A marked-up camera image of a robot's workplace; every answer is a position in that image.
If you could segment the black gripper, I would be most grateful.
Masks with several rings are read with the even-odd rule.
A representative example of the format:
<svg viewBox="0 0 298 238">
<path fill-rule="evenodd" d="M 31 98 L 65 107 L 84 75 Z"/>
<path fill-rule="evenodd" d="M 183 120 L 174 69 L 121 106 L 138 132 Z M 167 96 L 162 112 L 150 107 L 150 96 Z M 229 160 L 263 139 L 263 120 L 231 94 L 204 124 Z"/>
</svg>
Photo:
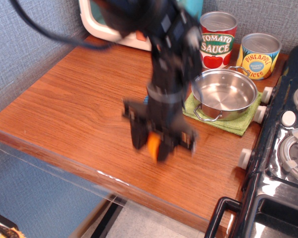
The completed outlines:
<svg viewBox="0 0 298 238">
<path fill-rule="evenodd" d="M 131 126 L 132 144 L 141 149 L 148 140 L 150 132 L 160 135 L 157 161 L 165 161 L 177 146 L 193 152 L 198 136 L 186 121 L 182 112 L 182 102 L 164 103 L 149 96 L 149 102 L 137 102 L 124 99 L 123 116 L 128 118 Z"/>
</svg>

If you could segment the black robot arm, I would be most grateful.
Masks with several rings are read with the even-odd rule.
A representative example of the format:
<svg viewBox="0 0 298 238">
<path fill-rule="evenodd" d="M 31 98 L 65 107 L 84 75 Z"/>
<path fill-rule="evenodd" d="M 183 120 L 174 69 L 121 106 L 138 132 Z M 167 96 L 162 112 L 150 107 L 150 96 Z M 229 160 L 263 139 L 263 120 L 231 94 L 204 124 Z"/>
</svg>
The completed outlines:
<svg viewBox="0 0 298 238">
<path fill-rule="evenodd" d="M 148 101 L 123 101 L 133 146 L 164 161 L 176 146 L 192 150 L 196 131 L 183 116 L 188 87 L 202 71 L 199 24 L 174 0 L 99 0 L 105 23 L 122 37 L 139 31 L 151 43 Z"/>
</svg>

